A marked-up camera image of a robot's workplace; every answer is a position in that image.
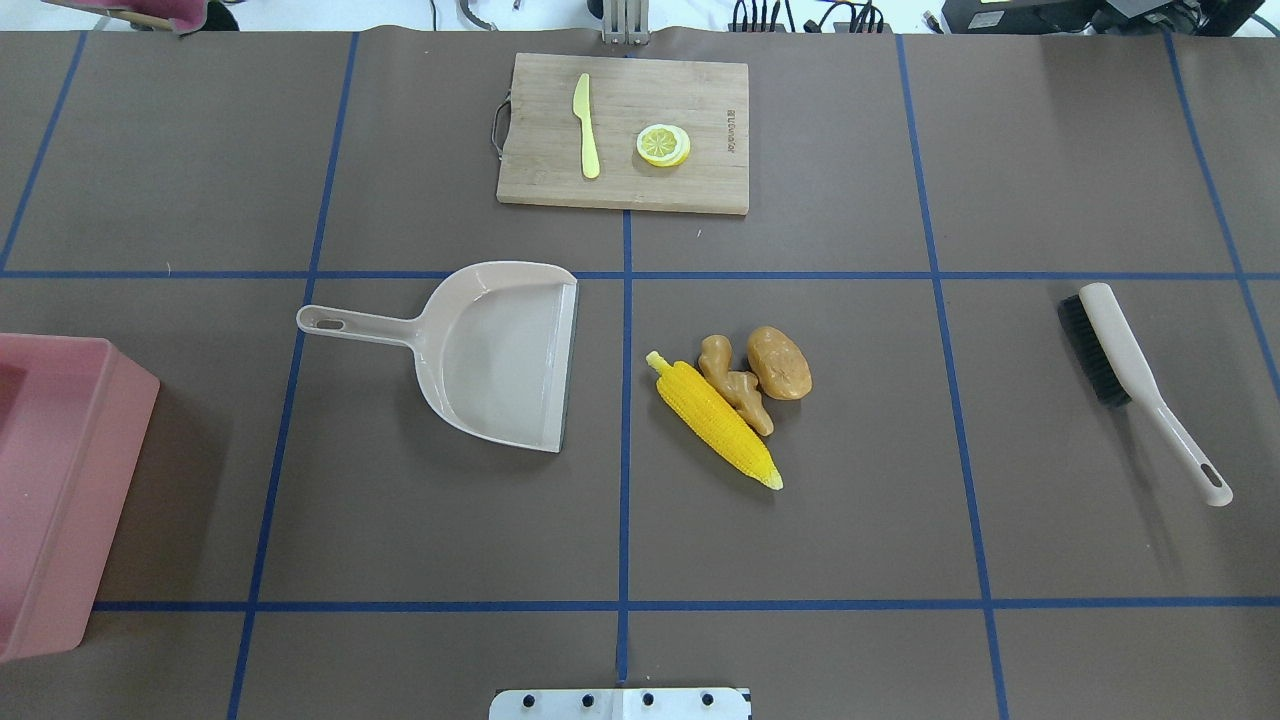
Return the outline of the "tan toy ginger root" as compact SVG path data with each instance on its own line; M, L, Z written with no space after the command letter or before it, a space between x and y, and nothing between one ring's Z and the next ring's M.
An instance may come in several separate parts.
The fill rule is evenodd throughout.
M764 409L759 379L751 372L731 368L733 350L730 338L709 334L700 343L698 368L707 382L759 436L774 432L774 423Z

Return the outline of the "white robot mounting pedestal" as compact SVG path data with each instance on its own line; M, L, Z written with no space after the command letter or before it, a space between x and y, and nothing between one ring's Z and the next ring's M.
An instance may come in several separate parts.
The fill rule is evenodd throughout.
M489 719L751 719L748 689L732 687L511 689Z

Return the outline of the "pink cloth on wooden rack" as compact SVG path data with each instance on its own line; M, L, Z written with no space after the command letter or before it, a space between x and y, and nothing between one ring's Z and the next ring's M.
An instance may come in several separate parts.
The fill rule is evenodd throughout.
M209 1L45 1L45 4L179 35L200 31L209 18Z

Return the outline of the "beige hand brush black bristles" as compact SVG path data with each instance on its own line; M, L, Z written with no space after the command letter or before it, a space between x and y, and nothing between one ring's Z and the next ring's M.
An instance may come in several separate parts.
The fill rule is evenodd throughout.
M1112 287L1094 282L1060 300L1060 325L1096 398L1133 405L1153 423L1184 473L1211 507L1234 500L1233 488L1165 401L1151 365Z

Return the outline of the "yellow toy lemon slices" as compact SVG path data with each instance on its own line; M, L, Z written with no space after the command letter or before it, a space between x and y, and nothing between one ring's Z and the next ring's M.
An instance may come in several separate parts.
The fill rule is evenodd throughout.
M689 133L671 124L648 126L635 140L636 154L649 165L658 168L682 164L689 158L691 147Z

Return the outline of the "bamboo cutting board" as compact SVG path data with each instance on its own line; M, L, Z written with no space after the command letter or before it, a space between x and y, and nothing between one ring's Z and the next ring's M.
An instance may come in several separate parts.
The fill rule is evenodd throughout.
M572 96L591 77L602 172L582 177ZM635 149L648 126L684 128L686 161L658 168ZM518 53L497 199L508 204L742 217L750 208L750 74L728 61Z

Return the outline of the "yellow plastic knife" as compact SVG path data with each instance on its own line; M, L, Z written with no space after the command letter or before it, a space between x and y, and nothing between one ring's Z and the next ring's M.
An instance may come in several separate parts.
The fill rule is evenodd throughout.
M573 88L572 113L580 126L580 167L582 177L595 179L600 176L602 167L598 155L591 108L591 77L581 73Z

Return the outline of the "brown toy potato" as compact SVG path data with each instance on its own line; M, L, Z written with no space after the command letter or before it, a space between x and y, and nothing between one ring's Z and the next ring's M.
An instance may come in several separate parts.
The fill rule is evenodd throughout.
M764 395L800 400L813 389L812 369L800 347L782 331L762 325L748 337L748 364Z

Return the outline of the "yellow toy corn cob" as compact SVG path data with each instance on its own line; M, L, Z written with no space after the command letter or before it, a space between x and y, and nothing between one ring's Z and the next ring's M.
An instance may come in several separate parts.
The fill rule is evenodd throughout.
M699 370L686 361L671 363L657 351L645 355L645 364L657 374L655 388L666 405L709 448L764 487L785 487L765 443Z

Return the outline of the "beige plastic dustpan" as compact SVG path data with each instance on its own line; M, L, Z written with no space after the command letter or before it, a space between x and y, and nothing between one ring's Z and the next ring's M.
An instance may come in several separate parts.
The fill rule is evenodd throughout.
M296 324L310 334L404 347L442 420L493 443L558 454L577 309L579 279L568 270L507 260L451 273L410 319L311 304Z

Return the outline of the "pink plastic bin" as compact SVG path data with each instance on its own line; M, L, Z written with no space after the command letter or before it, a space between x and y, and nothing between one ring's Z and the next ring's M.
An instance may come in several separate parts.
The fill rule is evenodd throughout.
M1 337L1 659L86 633L160 389L104 338Z

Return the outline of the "aluminium frame post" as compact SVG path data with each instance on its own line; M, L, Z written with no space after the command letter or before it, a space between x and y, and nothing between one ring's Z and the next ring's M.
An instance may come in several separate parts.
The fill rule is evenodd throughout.
M608 45L646 45L650 40L648 0L604 0L602 40Z

